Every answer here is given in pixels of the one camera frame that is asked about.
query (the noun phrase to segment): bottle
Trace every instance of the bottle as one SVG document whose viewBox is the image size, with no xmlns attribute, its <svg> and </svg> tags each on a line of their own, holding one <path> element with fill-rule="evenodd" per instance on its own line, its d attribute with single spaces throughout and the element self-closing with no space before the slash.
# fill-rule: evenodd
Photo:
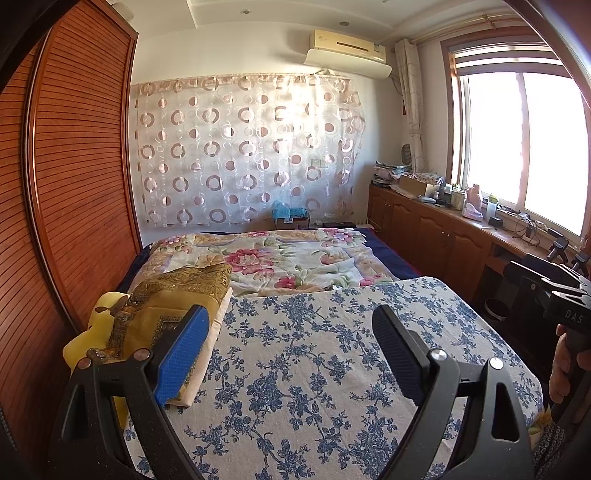
<svg viewBox="0 0 591 480">
<path fill-rule="evenodd" d="M 496 215 L 496 204 L 498 199 L 494 195 L 488 196 L 488 205 L 486 206 L 486 223 L 490 221 Z"/>
</svg>

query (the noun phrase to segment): wooden wardrobe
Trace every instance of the wooden wardrobe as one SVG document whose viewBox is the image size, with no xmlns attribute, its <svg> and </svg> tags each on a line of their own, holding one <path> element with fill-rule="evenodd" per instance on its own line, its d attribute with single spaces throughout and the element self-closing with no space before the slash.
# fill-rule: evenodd
<svg viewBox="0 0 591 480">
<path fill-rule="evenodd" d="M 137 33 L 75 5 L 0 93 L 0 404 L 42 470 L 69 369 L 62 347 L 140 250 L 127 109 Z"/>
</svg>

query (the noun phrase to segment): white curtain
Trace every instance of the white curtain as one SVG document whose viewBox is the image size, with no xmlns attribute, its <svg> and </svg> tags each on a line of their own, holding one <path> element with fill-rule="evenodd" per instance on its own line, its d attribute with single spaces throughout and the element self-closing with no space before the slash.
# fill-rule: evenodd
<svg viewBox="0 0 591 480">
<path fill-rule="evenodd" d="M 398 75 L 402 87 L 402 98 L 406 108 L 410 150 L 413 157 L 413 171 L 426 171 L 427 161 L 423 157 L 423 139 L 421 124 L 423 123 L 423 84 L 421 82 L 421 66 L 418 61 L 417 46 L 406 38 L 395 45 Z"/>
<path fill-rule="evenodd" d="M 349 219 L 365 119 L 351 80 L 253 74 L 139 85 L 135 143 L 143 221 L 238 225 L 274 201 Z"/>
</svg>

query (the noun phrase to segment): window blind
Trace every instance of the window blind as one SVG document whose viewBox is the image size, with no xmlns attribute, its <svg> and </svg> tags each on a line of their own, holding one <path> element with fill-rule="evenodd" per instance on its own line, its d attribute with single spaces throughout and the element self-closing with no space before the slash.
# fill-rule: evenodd
<svg viewBox="0 0 591 480">
<path fill-rule="evenodd" d="M 552 49 L 539 37 L 499 37 L 450 48 L 457 76 L 475 73 L 548 73 L 570 77 Z"/>
</svg>

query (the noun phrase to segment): hand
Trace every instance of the hand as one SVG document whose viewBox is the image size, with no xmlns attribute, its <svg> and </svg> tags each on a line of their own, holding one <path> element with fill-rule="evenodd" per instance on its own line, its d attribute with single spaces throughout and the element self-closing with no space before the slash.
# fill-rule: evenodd
<svg viewBox="0 0 591 480">
<path fill-rule="evenodd" d="M 570 392 L 568 373 L 570 371 L 571 355 L 566 347 L 566 327 L 558 325 L 556 335 L 560 337 L 556 345 L 554 362 L 552 362 L 552 375 L 550 376 L 550 398 L 555 403 L 562 403 Z M 591 350 L 577 355 L 577 363 L 583 370 L 591 371 Z"/>
</svg>

